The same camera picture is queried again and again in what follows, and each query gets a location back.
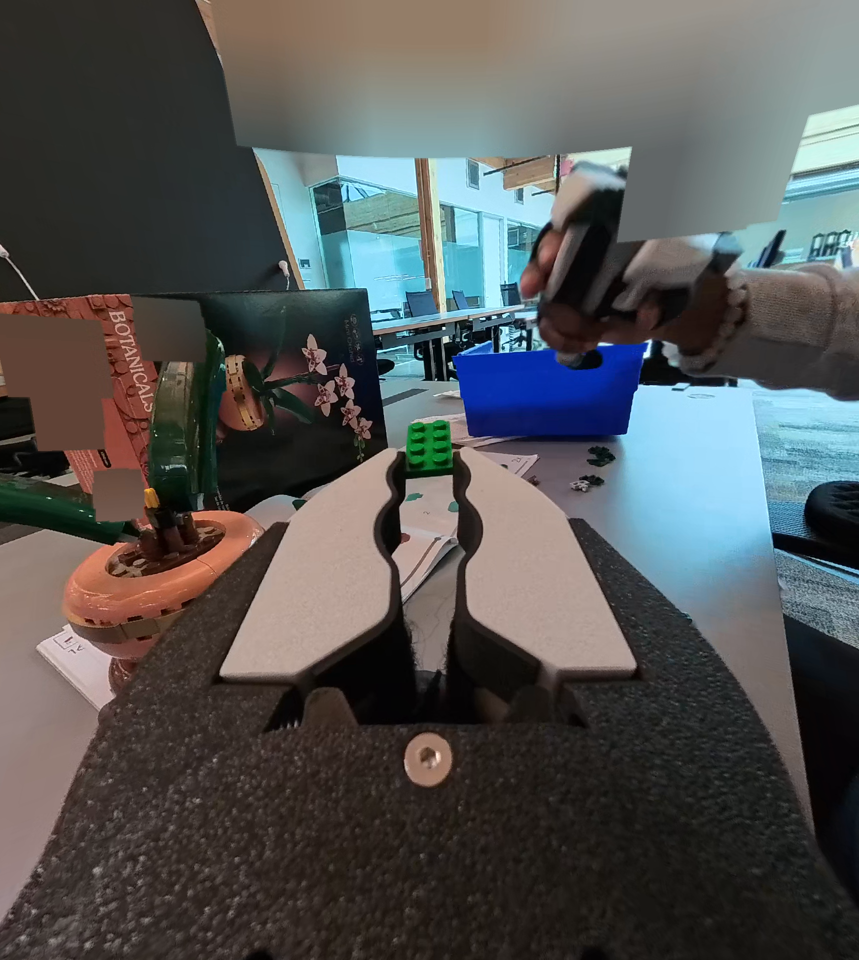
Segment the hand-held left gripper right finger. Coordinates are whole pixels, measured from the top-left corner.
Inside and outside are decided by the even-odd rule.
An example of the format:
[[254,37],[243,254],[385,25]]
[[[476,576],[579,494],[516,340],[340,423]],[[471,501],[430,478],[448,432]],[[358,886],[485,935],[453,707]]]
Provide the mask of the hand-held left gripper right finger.
[[637,661],[565,512],[475,450],[454,456],[454,649],[475,685],[630,678]]

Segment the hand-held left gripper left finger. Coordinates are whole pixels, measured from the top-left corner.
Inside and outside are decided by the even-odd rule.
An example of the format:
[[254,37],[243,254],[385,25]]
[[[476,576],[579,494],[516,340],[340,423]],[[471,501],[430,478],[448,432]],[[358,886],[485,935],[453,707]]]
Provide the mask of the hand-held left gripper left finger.
[[308,687],[402,613],[405,454],[389,448],[310,498],[288,523],[220,669],[226,682]]

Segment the blue plastic bin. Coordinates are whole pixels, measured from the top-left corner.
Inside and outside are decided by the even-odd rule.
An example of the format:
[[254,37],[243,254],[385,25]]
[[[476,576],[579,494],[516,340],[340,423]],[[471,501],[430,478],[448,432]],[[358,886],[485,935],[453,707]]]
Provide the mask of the blue plastic bin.
[[548,349],[466,350],[454,366],[472,437],[580,438],[628,432],[647,347],[603,345],[600,366],[575,370]]

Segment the green toy brick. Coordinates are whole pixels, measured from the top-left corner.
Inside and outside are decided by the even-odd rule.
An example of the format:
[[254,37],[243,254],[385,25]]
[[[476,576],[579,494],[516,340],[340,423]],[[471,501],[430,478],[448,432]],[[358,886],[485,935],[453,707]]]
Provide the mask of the green toy brick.
[[407,426],[406,477],[423,479],[451,475],[454,463],[454,447],[448,436],[432,436],[425,426]]

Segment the grey desk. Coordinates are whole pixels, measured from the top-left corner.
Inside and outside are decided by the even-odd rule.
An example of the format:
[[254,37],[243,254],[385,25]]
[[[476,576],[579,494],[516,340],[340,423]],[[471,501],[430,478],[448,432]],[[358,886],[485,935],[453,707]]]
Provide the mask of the grey desk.
[[[641,387],[604,485],[575,442],[517,440],[540,491],[581,518],[688,614],[767,726],[810,812],[752,394]],[[0,922],[36,864],[97,711],[38,654],[63,627],[65,582],[95,548],[0,529]]]

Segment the long office desk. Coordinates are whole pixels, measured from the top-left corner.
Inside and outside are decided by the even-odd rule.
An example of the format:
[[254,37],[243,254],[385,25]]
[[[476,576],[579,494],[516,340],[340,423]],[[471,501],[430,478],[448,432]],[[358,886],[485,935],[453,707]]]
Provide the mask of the long office desk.
[[460,335],[486,332],[493,354],[501,352],[503,328],[521,332],[523,346],[532,349],[536,307],[534,303],[490,308],[443,311],[416,318],[381,320],[373,323],[375,348],[379,353],[427,344],[423,362],[428,364],[429,381],[450,380],[446,342],[457,342]]

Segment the person's right hand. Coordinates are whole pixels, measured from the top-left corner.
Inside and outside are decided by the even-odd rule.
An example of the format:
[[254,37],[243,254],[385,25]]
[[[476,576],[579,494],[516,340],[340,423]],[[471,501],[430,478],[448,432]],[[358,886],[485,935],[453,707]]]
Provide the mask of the person's right hand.
[[744,317],[748,298],[742,274],[710,270],[713,234],[643,242],[619,277],[623,289],[615,314],[587,314],[550,300],[556,259],[566,240],[547,224],[519,281],[520,293],[539,297],[543,342],[558,354],[587,354],[599,344],[631,345],[658,340],[681,356],[710,352],[724,330]]

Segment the white instruction booklet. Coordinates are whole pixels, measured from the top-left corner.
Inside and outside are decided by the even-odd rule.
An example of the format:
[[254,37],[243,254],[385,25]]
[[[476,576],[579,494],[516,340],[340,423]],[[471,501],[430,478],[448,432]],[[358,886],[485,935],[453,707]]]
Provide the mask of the white instruction booklet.
[[[400,545],[393,554],[403,601],[410,599],[457,545],[459,507],[452,482],[437,476],[407,483],[399,507]],[[63,628],[38,655],[99,710],[131,680],[140,661],[180,615],[276,523],[287,523],[322,491],[275,495],[223,519],[193,515],[198,542],[179,557],[149,558],[138,543],[99,547],[63,591]]]

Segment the wooden pillar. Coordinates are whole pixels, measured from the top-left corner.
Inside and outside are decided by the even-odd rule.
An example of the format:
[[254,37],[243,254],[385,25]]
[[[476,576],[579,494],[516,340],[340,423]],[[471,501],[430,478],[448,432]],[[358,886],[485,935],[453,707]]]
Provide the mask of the wooden pillar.
[[433,296],[436,310],[442,313],[447,309],[447,294],[436,160],[415,158],[414,168],[426,288]]

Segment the orchid building set box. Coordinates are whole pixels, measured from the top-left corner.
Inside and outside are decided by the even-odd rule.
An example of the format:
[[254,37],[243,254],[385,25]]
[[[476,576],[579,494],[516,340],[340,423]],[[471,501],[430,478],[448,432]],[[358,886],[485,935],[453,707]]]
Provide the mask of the orchid building set box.
[[140,470],[165,507],[244,513],[388,445],[364,290],[3,302],[0,364],[87,494]]

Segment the black mesh office chair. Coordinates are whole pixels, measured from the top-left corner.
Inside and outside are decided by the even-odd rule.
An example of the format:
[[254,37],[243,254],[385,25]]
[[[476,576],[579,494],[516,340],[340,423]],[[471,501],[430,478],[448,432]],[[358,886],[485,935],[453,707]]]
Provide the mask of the black mesh office chair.
[[804,504],[768,503],[776,549],[859,571],[859,482],[816,486]]

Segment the black wall panel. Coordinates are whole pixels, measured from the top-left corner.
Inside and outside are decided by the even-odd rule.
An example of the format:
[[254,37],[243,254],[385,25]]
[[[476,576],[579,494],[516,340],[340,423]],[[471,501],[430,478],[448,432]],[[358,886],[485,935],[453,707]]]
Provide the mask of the black wall panel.
[[45,298],[296,289],[196,2],[0,1],[0,243]]

